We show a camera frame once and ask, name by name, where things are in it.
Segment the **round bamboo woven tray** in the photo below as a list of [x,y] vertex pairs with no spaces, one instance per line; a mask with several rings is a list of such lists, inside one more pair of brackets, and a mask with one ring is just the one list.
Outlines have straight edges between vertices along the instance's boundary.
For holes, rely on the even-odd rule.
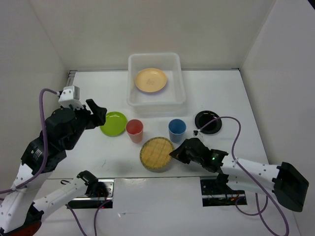
[[165,172],[170,167],[171,156],[174,150],[171,141],[165,137],[149,139],[141,148],[139,158],[141,164],[151,172]]

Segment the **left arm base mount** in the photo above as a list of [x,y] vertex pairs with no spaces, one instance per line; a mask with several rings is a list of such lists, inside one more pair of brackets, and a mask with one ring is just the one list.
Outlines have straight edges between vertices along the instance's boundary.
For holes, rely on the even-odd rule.
[[112,208],[114,196],[114,179],[99,180],[103,182],[106,190],[98,189],[91,196],[83,194],[71,200],[68,205],[72,209],[97,209],[102,203],[105,203],[102,208]]

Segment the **purple plastic plate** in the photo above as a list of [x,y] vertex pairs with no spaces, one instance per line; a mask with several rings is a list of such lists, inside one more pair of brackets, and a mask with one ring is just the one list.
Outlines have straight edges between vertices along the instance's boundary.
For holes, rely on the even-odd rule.
[[144,91],[144,90],[141,90],[139,88],[137,88],[137,91],[143,93],[143,94],[148,94],[148,95],[155,95],[155,94],[161,94],[165,91],[165,88],[162,88],[160,90],[157,90],[157,91],[153,91],[153,92],[149,92],[149,91]]

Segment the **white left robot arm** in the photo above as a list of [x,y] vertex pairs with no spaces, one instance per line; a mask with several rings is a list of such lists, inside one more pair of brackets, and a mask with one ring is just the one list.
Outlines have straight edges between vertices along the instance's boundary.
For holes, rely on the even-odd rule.
[[81,171],[69,183],[45,197],[35,197],[66,151],[74,149],[85,130],[106,122],[106,108],[91,99],[81,108],[60,107],[44,121],[38,138],[27,146],[11,190],[0,204],[2,236],[32,236],[49,215],[74,198],[108,197],[106,185],[89,171]]

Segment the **green plastic plate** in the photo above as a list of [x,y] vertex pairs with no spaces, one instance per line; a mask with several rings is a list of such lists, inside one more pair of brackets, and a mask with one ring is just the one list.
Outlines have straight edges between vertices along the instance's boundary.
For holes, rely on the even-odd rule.
[[114,137],[125,131],[127,124],[126,116],[121,112],[109,112],[106,114],[105,124],[100,127],[103,134]]

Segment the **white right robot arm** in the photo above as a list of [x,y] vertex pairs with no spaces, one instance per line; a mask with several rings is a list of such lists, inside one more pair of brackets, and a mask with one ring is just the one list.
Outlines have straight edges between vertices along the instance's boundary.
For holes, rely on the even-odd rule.
[[207,148],[198,138],[186,139],[169,155],[184,164],[195,162],[217,173],[216,188],[221,193],[242,190],[271,195],[289,210],[303,210],[309,182],[290,163],[269,165],[233,158],[226,151]]

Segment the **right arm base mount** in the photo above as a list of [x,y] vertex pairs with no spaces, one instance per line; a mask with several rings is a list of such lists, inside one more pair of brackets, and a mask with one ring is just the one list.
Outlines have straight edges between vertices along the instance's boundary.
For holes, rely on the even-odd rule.
[[201,196],[204,207],[247,205],[243,190],[231,190],[229,187],[218,187],[214,178],[201,178]]

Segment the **orange plastic plate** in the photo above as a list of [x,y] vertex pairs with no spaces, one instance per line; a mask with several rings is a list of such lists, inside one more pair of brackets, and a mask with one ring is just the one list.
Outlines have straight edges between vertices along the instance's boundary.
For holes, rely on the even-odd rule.
[[137,88],[144,91],[157,91],[167,84],[166,74],[157,68],[146,68],[139,71],[134,79]]

